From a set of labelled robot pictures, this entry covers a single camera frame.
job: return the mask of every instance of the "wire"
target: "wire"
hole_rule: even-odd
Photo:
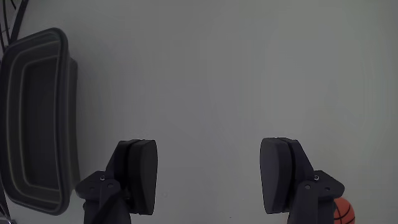
[[[6,26],[5,28],[6,28],[7,41],[8,41],[8,45],[10,45],[11,41],[10,41],[10,33],[8,31],[6,1],[5,0],[2,0],[2,13],[3,13],[3,16],[4,16],[4,25]]]
[[[15,6],[14,0],[11,0],[11,4],[14,7],[14,9],[17,9],[17,7]]]
[[[1,42],[2,53],[4,54],[6,48],[4,47],[4,40],[2,39],[2,33],[0,33],[0,42]]]

